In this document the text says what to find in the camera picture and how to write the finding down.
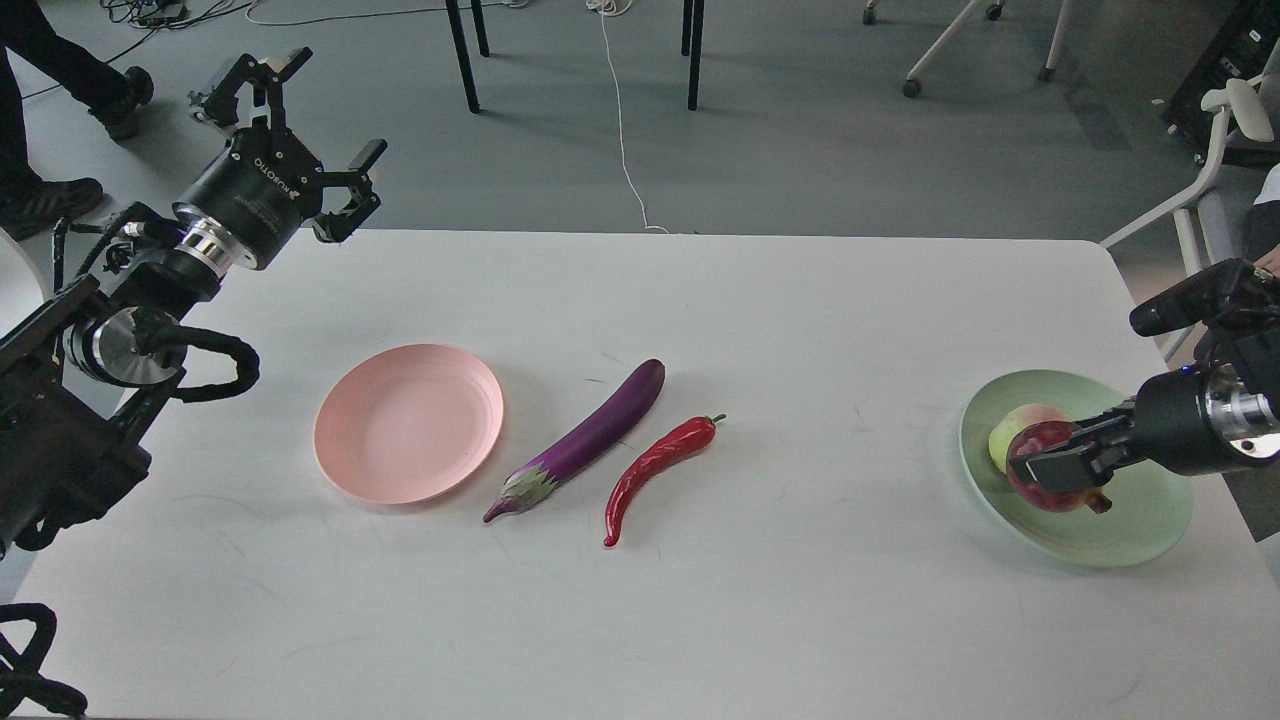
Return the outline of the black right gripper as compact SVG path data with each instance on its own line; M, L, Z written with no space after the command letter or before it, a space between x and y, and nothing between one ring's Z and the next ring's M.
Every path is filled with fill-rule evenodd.
M1140 456L1184 477L1222 471L1225 445L1210 423L1208 379L1196 368L1167 372L1101 414L1055 418L1061 429L1050 436L1052 448L1015 455L1009 468L1053 493L1102 488ZM1134 452L1123 446L1130 442Z

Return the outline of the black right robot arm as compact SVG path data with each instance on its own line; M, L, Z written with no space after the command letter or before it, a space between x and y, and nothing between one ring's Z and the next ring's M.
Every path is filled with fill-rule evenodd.
M1142 337L1203 325L1204 356L1148 379L1130 398L1015 451L1012 477L1050 493L1100 489L1153 462L1184 477L1277 460L1277 277L1233 258L1137 306Z

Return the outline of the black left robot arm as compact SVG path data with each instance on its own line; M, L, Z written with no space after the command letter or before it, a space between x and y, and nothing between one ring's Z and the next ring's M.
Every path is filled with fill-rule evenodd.
M369 141L328 169L287 124L285 83L311 58L238 56L189 97L224 149L164 217L136 202L101 225L52 231L50 297L3 337L3 551L36 552L95 521L150 473L143 437L172 401L247 392L260 359L189 325L234 266L265 269L302 228L346 241L381 204Z

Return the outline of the person hand at right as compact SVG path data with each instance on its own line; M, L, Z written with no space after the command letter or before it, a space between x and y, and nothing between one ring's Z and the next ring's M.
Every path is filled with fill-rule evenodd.
M1258 259L1252 263L1256 268L1267 272L1275 277L1280 275L1280 246L1270 249L1263 252Z

